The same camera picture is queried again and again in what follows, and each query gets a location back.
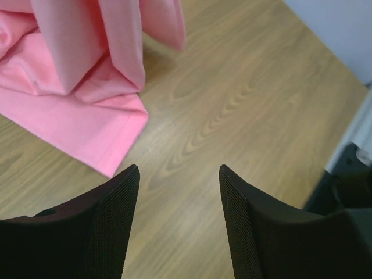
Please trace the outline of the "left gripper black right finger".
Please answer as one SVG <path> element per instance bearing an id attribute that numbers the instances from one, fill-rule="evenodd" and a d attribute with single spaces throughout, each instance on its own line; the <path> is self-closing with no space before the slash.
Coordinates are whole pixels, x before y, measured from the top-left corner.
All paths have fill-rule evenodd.
<path id="1" fill-rule="evenodd" d="M 235 278 L 371 277 L 371 209 L 310 213 L 226 165 L 219 183 Z"/>

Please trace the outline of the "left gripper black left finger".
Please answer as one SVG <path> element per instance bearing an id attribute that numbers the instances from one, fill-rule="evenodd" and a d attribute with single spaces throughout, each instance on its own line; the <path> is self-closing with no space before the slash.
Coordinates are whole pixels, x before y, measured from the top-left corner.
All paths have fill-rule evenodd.
<path id="1" fill-rule="evenodd" d="M 37 215 L 1 221 L 2 278 L 121 278 L 140 186 L 131 165 Z"/>

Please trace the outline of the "pink t shirt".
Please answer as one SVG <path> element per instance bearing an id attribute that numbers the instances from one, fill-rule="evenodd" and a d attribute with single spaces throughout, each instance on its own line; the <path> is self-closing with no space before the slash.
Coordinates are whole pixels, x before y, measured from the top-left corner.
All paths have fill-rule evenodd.
<path id="1" fill-rule="evenodd" d="M 2 1 L 1 114 L 113 176 L 148 121 L 143 34 L 183 49 L 180 1 Z"/>

